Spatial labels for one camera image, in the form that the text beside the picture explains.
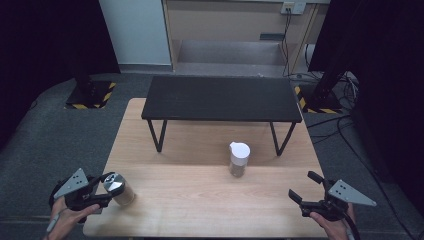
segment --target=hand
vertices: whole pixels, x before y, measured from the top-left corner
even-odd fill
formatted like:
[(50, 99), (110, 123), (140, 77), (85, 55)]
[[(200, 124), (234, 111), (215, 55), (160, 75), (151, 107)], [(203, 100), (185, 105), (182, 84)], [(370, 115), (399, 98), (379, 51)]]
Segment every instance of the hand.
[[(349, 203), (347, 214), (355, 222), (353, 206), (351, 203)], [(330, 240), (348, 240), (349, 239), (346, 233), (347, 227), (342, 221), (330, 222), (316, 212), (311, 212), (309, 216), (312, 219), (314, 219), (315, 222), (317, 222), (322, 228), (324, 228), (325, 232), (327, 233), (328, 239)]]
[(65, 239), (66, 236), (72, 231), (75, 225), (83, 218), (94, 213), (100, 206), (94, 204), (81, 211), (72, 211), (67, 209), (65, 198), (60, 197), (53, 205), (50, 221), (60, 213), (59, 219), (53, 230), (46, 236), (45, 240), (60, 240)]

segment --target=white wall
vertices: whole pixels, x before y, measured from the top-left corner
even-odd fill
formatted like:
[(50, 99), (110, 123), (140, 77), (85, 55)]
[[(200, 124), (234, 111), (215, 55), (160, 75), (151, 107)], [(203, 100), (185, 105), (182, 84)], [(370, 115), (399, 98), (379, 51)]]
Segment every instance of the white wall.
[(171, 65), (162, 1), (100, 0), (119, 64)]

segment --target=electrical outlet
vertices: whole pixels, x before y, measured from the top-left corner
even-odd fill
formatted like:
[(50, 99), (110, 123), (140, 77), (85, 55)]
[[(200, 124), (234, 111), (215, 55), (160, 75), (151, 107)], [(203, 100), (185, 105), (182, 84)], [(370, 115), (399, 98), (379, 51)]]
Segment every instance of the electrical outlet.
[(281, 14), (301, 15), (305, 11), (306, 2), (284, 2), (281, 7)]
[(283, 2), (283, 6), (281, 7), (281, 14), (289, 14), (293, 12), (294, 2)]

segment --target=black curtain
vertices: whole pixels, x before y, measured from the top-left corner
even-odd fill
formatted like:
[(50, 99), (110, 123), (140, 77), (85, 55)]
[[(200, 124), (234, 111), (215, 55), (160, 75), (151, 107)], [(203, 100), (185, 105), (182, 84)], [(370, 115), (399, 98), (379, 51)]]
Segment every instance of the black curtain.
[[(367, 8), (353, 19), (357, 6)], [(361, 23), (340, 71), (360, 83), (356, 127), (385, 180), (397, 182), (424, 215), (424, 4), (393, 0), (332, 0), (309, 70), (326, 71), (351, 21)]]
[(0, 147), (41, 92), (119, 73), (98, 0), (3, 0), (0, 33)]

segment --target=table leg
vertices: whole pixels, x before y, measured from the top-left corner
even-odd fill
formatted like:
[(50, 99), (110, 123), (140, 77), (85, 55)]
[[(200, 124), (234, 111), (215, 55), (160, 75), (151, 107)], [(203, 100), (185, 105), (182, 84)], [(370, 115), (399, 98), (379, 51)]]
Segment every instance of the table leg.
[(159, 142), (158, 142), (158, 139), (156, 138), (156, 133), (155, 133), (155, 129), (153, 128), (152, 120), (148, 119), (147, 123), (149, 124), (150, 133), (152, 134), (153, 142), (155, 142), (156, 150), (158, 152), (162, 152), (163, 139), (165, 138), (166, 124), (168, 123), (168, 120), (163, 120), (162, 131), (160, 133)]
[(277, 152), (277, 156), (281, 156), (284, 148), (286, 147), (286, 145), (287, 145), (287, 143), (288, 143), (288, 141), (291, 137), (291, 134), (293, 133), (293, 129), (296, 126), (296, 123), (292, 122), (292, 125), (290, 126), (289, 132), (287, 133), (287, 136), (284, 139), (284, 142), (283, 142), (281, 148), (279, 148), (279, 145), (278, 145), (277, 136), (275, 134), (275, 129), (274, 129), (274, 124), (272, 122), (269, 122), (269, 125), (271, 126), (272, 137), (274, 139), (274, 145), (275, 145), (275, 151)]

